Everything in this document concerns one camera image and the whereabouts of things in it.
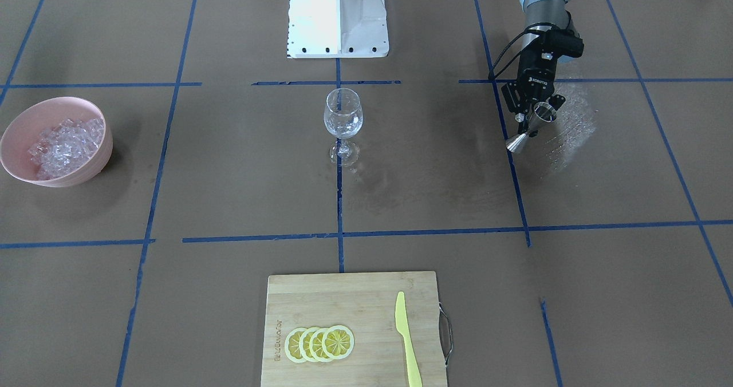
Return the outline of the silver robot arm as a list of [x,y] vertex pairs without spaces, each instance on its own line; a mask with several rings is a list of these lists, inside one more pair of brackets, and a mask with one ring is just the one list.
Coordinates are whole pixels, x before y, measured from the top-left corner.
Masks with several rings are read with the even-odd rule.
[[539,127],[557,118],[566,100],[555,92],[557,65],[584,52],[584,41],[566,9],[570,0],[519,1],[525,26],[502,50],[505,54],[514,43],[522,43],[505,66],[518,61],[516,79],[502,86],[503,99],[518,122],[516,136],[508,139],[510,144],[536,136]]

